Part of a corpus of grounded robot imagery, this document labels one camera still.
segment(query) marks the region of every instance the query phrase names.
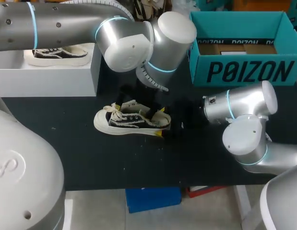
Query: black table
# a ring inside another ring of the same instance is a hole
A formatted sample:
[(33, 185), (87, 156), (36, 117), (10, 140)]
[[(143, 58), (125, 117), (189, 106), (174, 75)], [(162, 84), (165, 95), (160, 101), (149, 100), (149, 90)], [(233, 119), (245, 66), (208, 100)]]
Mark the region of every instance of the black table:
[[(172, 144), (157, 137), (110, 136), (97, 131), (93, 125), (96, 112), (115, 100), (120, 85), (135, 80), (135, 72), (114, 73), (102, 62), (96, 98), (4, 101), (21, 123), (57, 150), (67, 190), (264, 184), (274, 177), (249, 173), (232, 158), (222, 144), (224, 126), (190, 131), (184, 141)], [(169, 88), (171, 94), (161, 99), (164, 104), (183, 96), (194, 99), (225, 90), (194, 88), (187, 60)], [(279, 109), (270, 116), (267, 133), (275, 142), (297, 144), (297, 86), (275, 90)]]

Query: sneaker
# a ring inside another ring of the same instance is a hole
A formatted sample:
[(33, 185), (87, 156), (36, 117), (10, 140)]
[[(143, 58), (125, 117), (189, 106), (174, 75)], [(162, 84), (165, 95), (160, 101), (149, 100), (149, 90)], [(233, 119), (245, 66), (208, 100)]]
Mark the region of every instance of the sneaker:
[(160, 131), (169, 127), (171, 117), (162, 111), (155, 113), (151, 120), (144, 117), (149, 108), (135, 100), (123, 103), (120, 110), (115, 103), (98, 111), (94, 126), (100, 132), (111, 135), (146, 134), (160, 136)]
[(80, 45), (25, 50), (24, 59), (33, 66), (84, 66), (90, 62), (88, 52)]

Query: robotic arm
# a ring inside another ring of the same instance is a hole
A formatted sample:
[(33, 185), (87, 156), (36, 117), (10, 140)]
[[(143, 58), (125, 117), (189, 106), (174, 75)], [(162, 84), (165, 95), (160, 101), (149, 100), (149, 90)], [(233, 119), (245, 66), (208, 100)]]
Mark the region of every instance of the robotic arm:
[(267, 140), (266, 122), (277, 108), (273, 86), (262, 81), (206, 97), (202, 114), (211, 124), (230, 123), (223, 144), (245, 170), (279, 175), (297, 165), (297, 145)]
[(0, 51), (97, 43), (112, 70), (136, 68), (141, 83), (162, 91), (195, 38), (194, 24), (179, 13), (135, 22), (115, 0), (0, 3)]
[[(0, 51), (97, 43), (112, 70), (136, 68), (144, 86), (161, 91), (195, 38), (194, 24), (179, 13), (135, 22), (115, 0), (0, 3)], [(56, 151), (0, 98), (0, 230), (61, 230), (63, 183)]]

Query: yellow tag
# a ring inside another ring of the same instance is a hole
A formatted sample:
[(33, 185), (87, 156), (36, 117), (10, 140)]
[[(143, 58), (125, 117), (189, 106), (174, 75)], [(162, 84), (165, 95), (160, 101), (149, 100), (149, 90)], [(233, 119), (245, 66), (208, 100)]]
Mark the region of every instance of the yellow tag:
[(155, 133), (154, 133), (157, 137), (163, 137), (162, 136), (162, 130), (159, 130), (159, 131), (155, 131)]
[(115, 108), (119, 111), (120, 110), (120, 105), (115, 104)]

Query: shoelace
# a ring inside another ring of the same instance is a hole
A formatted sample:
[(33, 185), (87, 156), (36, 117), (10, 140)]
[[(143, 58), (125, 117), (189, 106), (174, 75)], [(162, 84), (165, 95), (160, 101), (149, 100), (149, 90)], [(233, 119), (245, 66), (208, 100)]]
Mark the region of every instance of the shoelace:
[(111, 106), (109, 106), (109, 105), (105, 106), (104, 110), (106, 110), (107, 112), (112, 113), (111, 114), (111, 119), (114, 120), (114, 121), (127, 120), (126, 117), (123, 117), (123, 113), (118, 111), (115, 108), (115, 103), (113, 103)]
[(52, 49), (39, 49), (41, 52), (57, 52), (61, 48), (52, 48)]

